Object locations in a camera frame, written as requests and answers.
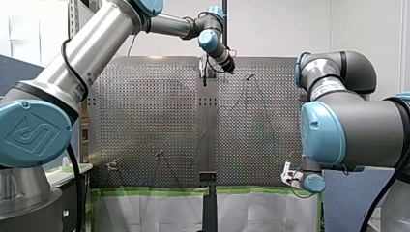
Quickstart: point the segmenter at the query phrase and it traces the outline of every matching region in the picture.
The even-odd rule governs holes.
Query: metal pole
[[[228,0],[222,0],[223,9],[223,36],[222,43],[228,47]]]

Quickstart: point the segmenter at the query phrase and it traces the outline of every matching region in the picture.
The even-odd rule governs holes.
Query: metal stand
[[[209,77],[204,81],[198,78],[198,171],[199,183],[209,188],[203,198],[202,230],[218,231],[217,208],[217,166],[216,138],[218,119],[218,80],[216,74],[206,71]]]
[[[217,187],[209,186],[209,194],[204,196],[202,211],[202,230],[218,231]]]

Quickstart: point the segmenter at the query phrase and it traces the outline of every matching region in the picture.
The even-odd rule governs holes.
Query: silver metal panel
[[[293,58],[236,58],[220,75],[218,185],[282,186],[286,160],[301,164],[299,101]],[[254,74],[249,81],[245,79]]]
[[[111,61],[89,99],[93,187],[198,185],[197,79],[196,57]]]

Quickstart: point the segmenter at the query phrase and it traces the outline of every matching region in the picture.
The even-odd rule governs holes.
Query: white wall
[[[371,61],[378,82],[373,100],[401,91],[403,1],[332,1],[332,50],[355,50]]]
[[[46,66],[68,37],[67,1],[0,3],[0,54]]]
[[[164,13],[197,17],[221,0],[165,0]],[[331,2],[324,0],[233,0],[228,4],[228,45],[239,56],[298,56],[330,51]],[[129,37],[118,55],[127,55]],[[197,40],[141,32],[131,55],[198,56]]]

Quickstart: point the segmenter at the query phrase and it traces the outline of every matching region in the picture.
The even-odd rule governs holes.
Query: logo
[[[41,156],[60,133],[60,129],[36,114],[26,114],[7,135],[5,142]]]

